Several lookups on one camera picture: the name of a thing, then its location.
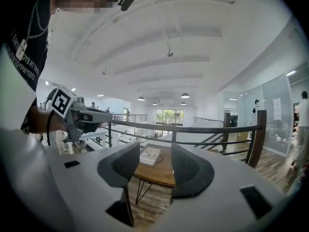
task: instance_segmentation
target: silver chain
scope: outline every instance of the silver chain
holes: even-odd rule
[[[42,29],[42,27],[40,25],[40,18],[39,18],[39,13],[38,13],[38,7],[39,7],[39,0],[36,0],[36,2],[34,4],[34,7],[32,9],[32,12],[31,12],[31,17],[30,17],[30,23],[29,23],[29,26],[28,26],[28,35],[27,35],[27,38],[26,38],[26,42],[28,41],[28,39],[34,39],[34,38],[38,38],[38,37],[42,36],[46,32],[46,30],[48,29],[48,25],[47,25],[47,27],[45,29]],[[42,32],[40,34],[31,35],[30,36],[31,23],[32,23],[32,20],[33,20],[34,9],[36,9],[38,25],[39,25],[39,28],[42,30]]]

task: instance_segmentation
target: black metal hairpin leg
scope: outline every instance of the black metal hairpin leg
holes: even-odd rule
[[[148,187],[148,189],[144,192],[144,194],[140,197],[140,194],[141,194],[141,190],[143,189],[143,186],[144,186],[144,183],[145,181],[143,180],[143,184],[141,185],[141,188],[140,188],[140,183],[139,183],[139,188],[137,190],[137,195],[136,195],[136,201],[135,201],[135,204],[138,204],[138,202],[142,199],[142,197],[144,197],[144,195],[146,194],[146,192],[149,190],[149,188],[152,186],[152,183],[150,183],[150,186]]]

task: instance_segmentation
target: curved ceiling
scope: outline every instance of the curved ceiling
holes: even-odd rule
[[[180,102],[187,92],[193,105],[246,68],[282,30],[289,12],[281,1],[266,1],[136,0],[126,12],[119,6],[99,14],[59,11],[50,22],[41,78],[132,102],[140,95],[149,103]]]

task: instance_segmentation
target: metal railing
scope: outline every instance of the metal railing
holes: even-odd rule
[[[146,114],[111,114],[112,121],[126,121],[126,122],[133,122],[133,123],[142,123],[147,121]],[[103,126],[108,126],[108,122],[102,124]]]
[[[218,121],[218,122],[223,122],[222,120],[194,117],[194,123],[197,123],[197,122],[200,122],[200,121]]]
[[[152,124],[141,124],[141,123],[135,123],[130,121],[121,121],[121,120],[112,120],[108,122],[108,128],[103,127],[108,130],[108,144],[109,147],[112,146],[112,131],[121,133],[124,135],[132,136],[135,138],[142,138],[142,139],[150,139],[152,141],[158,141],[158,142],[164,142],[164,143],[177,143],[181,145],[194,145],[195,147],[199,145],[203,145],[202,148],[211,145],[211,147],[207,150],[210,150],[214,148],[217,145],[222,145],[223,151],[221,153],[223,155],[233,155],[233,154],[239,154],[247,152],[247,156],[245,159],[242,159],[242,161],[245,161],[246,164],[250,165],[251,167],[255,168],[257,166],[257,163],[260,159],[260,155],[263,149],[264,144],[264,138],[265,138],[265,131],[266,131],[266,110],[258,111],[258,124],[256,126],[249,126],[249,127],[229,127],[229,121],[230,121],[230,113],[225,114],[225,120],[222,128],[197,128],[197,127],[176,127],[176,126],[168,126],[168,125],[152,125]],[[149,129],[149,130],[157,130],[157,131],[171,131],[172,132],[172,140],[165,140],[165,139],[159,139],[159,138],[149,138],[139,135],[134,135],[131,133],[126,133],[123,131],[112,129],[112,125],[125,125],[129,127],[135,127],[135,128],[142,128],[142,129]],[[228,142],[228,135],[230,133],[239,133],[239,132],[252,132],[251,139],[250,140],[242,140],[242,141],[234,141],[234,142]],[[213,134],[211,137],[207,138],[206,140],[202,142],[179,142],[176,141],[176,136],[178,132],[182,133],[207,133],[207,134]],[[246,150],[236,151],[236,152],[229,152],[226,153],[225,149],[227,145],[232,144],[241,144],[241,143],[250,143],[249,148]]]

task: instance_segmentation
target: white pants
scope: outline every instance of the white pants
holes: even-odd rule
[[[309,127],[299,127],[297,133],[298,156],[296,159],[297,165],[304,166],[309,156]]]

